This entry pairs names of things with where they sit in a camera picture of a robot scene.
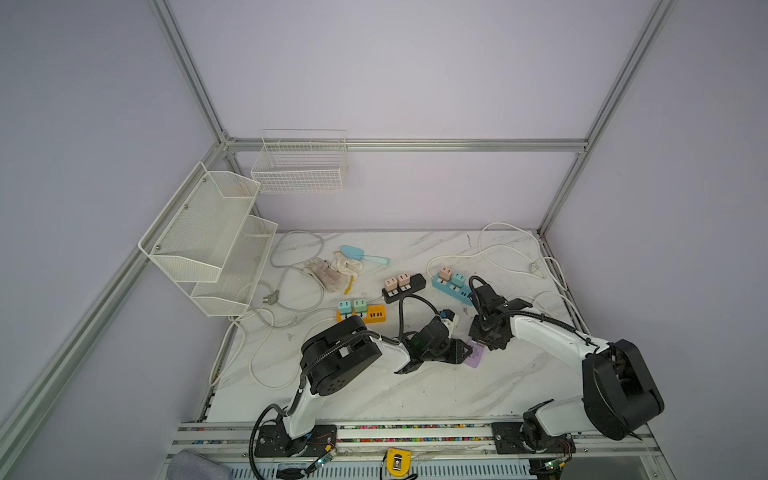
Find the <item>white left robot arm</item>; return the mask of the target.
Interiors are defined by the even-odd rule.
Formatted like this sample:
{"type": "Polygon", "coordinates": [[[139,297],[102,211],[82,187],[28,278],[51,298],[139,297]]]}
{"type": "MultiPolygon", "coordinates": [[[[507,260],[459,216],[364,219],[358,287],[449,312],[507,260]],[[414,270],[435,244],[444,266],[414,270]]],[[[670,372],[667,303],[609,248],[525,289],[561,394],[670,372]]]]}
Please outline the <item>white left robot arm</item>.
{"type": "Polygon", "coordinates": [[[265,425],[272,423],[275,427],[277,452],[296,456],[310,443],[324,399],[374,364],[406,375],[428,362],[460,365],[473,354],[472,346],[453,336],[456,322],[452,310],[439,310],[416,294],[400,298],[397,306],[398,334],[394,338],[369,329],[361,317],[353,315],[303,343],[297,390],[291,402],[285,407],[267,405],[249,435],[247,458],[255,478],[264,477],[256,457],[257,441],[265,425]],[[405,330],[404,303],[410,299],[423,303],[433,313],[428,324],[416,332],[405,330]]]}

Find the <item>purple power strip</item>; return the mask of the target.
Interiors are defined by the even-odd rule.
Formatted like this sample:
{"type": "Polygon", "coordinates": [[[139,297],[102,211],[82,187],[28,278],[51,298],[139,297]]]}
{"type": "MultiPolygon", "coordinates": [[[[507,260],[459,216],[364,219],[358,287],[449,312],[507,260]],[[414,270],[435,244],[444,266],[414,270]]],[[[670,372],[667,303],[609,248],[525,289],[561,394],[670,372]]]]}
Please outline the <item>purple power strip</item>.
{"type": "Polygon", "coordinates": [[[468,340],[467,345],[472,349],[471,354],[464,360],[464,364],[470,368],[478,368],[485,352],[485,347],[481,344],[468,340]]]}

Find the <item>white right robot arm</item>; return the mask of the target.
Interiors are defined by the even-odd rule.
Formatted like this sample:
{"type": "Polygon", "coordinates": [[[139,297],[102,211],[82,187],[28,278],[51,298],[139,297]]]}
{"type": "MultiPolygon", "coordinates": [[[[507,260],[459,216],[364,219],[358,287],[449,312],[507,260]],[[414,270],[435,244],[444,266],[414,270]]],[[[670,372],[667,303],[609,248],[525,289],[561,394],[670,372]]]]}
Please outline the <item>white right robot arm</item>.
{"type": "Polygon", "coordinates": [[[476,310],[469,329],[475,343],[491,351],[512,341],[530,344],[573,371],[581,393],[545,400],[523,414],[522,447],[542,452],[570,434],[596,431],[620,441],[659,416],[665,403],[651,372],[632,342],[607,341],[536,311],[530,302],[508,300],[486,280],[468,279],[476,310]]]}

